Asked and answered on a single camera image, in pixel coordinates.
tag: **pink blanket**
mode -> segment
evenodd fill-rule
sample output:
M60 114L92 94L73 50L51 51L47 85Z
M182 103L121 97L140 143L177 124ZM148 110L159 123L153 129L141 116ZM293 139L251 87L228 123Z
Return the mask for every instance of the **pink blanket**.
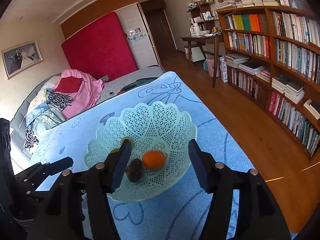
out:
M66 69L62 72L61 77L76 77L83 78L79 91L70 94L73 99L72 103L67 106L63 111L65 118L73 117L76 114L94 106L100 98L102 91L102 80L95 80L91 75L83 73L76 69Z

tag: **metal bolt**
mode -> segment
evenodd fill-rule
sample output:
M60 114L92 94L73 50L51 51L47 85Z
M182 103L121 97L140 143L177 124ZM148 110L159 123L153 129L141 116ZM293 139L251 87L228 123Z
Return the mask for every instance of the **metal bolt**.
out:
M215 166L217 169L222 169L224 167L224 164L223 163L216 163Z
M62 172L62 176L68 176L70 174L71 170L64 170Z
M252 175L257 175L258 174L258 171L256 169L250 169L250 173Z
M104 168L104 163L97 163L96 164L96 169L101 170Z

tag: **red cushion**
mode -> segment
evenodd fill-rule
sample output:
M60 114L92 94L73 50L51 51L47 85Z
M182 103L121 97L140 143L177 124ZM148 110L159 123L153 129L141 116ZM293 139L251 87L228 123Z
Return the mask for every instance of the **red cushion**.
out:
M71 69L109 80L138 70L118 15L111 12L62 43Z
M61 93L76 93L79 91L79 88L82 83L82 78L76 78L76 77L67 77L67 78L61 78L59 85L54 90L55 92L61 92Z

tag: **pink trash can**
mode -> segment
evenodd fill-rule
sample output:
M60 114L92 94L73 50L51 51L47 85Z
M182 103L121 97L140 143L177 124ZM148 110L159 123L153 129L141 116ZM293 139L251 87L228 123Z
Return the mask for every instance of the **pink trash can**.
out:
M213 77L214 57L207 57L205 60L208 66L208 73L210 77ZM218 59L217 77L220 76L220 60Z

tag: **wooden floor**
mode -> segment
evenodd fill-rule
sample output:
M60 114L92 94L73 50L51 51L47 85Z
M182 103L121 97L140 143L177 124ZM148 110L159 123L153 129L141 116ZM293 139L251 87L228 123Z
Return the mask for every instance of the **wooden floor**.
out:
M204 71L201 62L189 65L177 52L161 58L166 71L174 71L204 102L246 153L267 182L284 214L289 229L298 233L320 201L320 164L317 156L308 163L306 156L290 138L254 103Z

